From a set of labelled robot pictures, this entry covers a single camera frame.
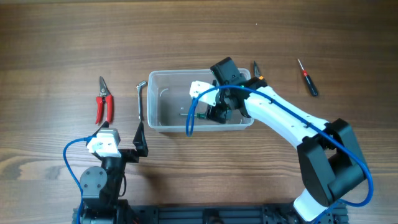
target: screwdriver handle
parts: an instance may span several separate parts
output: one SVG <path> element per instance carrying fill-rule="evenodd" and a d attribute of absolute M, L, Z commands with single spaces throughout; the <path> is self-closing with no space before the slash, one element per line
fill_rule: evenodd
<path fill-rule="evenodd" d="M 304 80 L 305 83 L 308 86 L 308 90 L 310 90 L 310 93 L 312 96 L 318 96 L 318 90 L 315 86 L 315 84 L 312 82 L 311 77 L 308 75 L 306 70 L 303 70 L 303 74 L 304 74 Z"/>

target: wrench head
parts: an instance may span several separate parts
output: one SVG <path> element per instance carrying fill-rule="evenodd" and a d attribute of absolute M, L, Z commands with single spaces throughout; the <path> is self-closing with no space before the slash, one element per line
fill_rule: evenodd
<path fill-rule="evenodd" d="M 147 84 L 147 82 L 144 80 L 144 81 L 138 83 L 137 88 L 141 88 L 141 87 L 145 86 L 146 84 Z"/>

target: robotic arm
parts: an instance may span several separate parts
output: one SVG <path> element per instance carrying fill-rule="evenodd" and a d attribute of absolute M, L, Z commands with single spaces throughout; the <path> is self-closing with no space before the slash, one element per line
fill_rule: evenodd
<path fill-rule="evenodd" d="M 337 149 L 335 155 L 327 158 L 324 150 L 336 147 L 309 128 L 311 124 L 329 134 L 366 164 L 354 132 L 347 122 L 338 119 L 329 123 L 298 109 L 275 93 L 265 80 L 246 80 L 229 57 L 210 69 L 216 78 L 213 84 L 246 87 L 271 97 L 264 98 L 239 88 L 225 88 L 211 91 L 199 98 L 199 101 L 209 105 L 206 113 L 208 119 L 224 123 L 230 118 L 231 110 L 240 110 L 243 116 L 258 119 L 271 127 L 296 148 L 306 189 L 295 200 L 294 208 L 305 221 L 315 219 L 366 179 L 362 168 L 341 150 Z M 213 85 L 195 81 L 191 85 L 190 95 L 198 98 L 201 93 L 212 88 Z M 282 107 L 305 118 L 308 123 L 303 123 Z"/>

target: wood grain surface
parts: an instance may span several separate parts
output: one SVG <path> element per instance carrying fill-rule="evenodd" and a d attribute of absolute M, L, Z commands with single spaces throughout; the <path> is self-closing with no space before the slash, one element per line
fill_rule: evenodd
<path fill-rule="evenodd" d="M 90 135 L 98 77 L 114 96 L 113 127 L 132 147 L 136 85 L 154 70 L 208 68 L 230 56 L 259 64 L 280 96 L 353 126 L 375 194 L 351 223 L 398 222 L 396 1 L 162 1 L 0 6 L 0 223 L 70 223 L 80 195 L 62 159 Z M 299 57 L 320 91 L 309 95 Z M 146 88 L 143 91 L 146 114 Z M 255 122 L 244 131 L 157 133 L 127 165 L 132 205 L 290 202 L 303 190 L 297 153 Z M 76 176 L 99 162 L 83 143 Z M 362 183 L 346 198 L 362 200 Z"/>

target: red and black screwdriver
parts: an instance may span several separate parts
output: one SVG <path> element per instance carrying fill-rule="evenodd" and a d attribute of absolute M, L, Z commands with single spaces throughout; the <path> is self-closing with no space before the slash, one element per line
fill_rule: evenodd
<path fill-rule="evenodd" d="M 311 93 L 312 96 L 318 96 L 318 90 L 315 87 L 315 84 L 312 82 L 312 79 L 311 79 L 310 75 L 303 68 L 303 65 L 301 64 L 300 59 L 297 59 L 297 60 L 298 60 L 298 63 L 300 64 L 300 66 L 301 66 L 301 69 L 303 70 L 304 80 L 305 80 L 305 83 L 308 86 L 308 90 L 310 90 L 310 93 Z"/>

